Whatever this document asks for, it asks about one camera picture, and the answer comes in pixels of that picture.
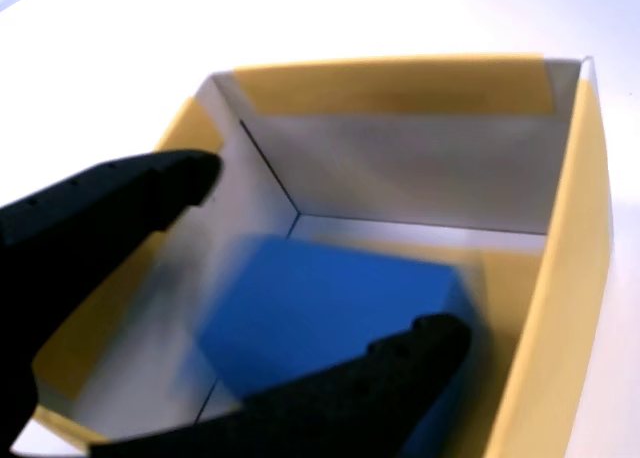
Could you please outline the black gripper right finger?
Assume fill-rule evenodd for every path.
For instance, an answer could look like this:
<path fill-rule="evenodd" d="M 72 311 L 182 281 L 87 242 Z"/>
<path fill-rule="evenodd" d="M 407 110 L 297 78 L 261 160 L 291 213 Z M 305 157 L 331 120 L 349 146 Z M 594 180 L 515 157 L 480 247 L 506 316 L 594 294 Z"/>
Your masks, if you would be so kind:
<path fill-rule="evenodd" d="M 392 457 L 462 366 L 472 333 L 425 315 L 353 360 L 248 397 L 233 413 L 94 445 L 93 457 Z"/>

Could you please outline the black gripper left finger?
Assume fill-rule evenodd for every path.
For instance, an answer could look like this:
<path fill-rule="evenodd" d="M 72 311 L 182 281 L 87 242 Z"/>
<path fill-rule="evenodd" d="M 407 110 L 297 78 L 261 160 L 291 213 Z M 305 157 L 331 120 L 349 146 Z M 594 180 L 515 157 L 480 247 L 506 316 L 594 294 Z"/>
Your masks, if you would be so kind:
<path fill-rule="evenodd" d="M 38 403 L 32 362 L 69 315 L 151 234 L 199 206 L 222 172 L 213 152 L 101 163 L 1 209 L 1 454 Z"/>

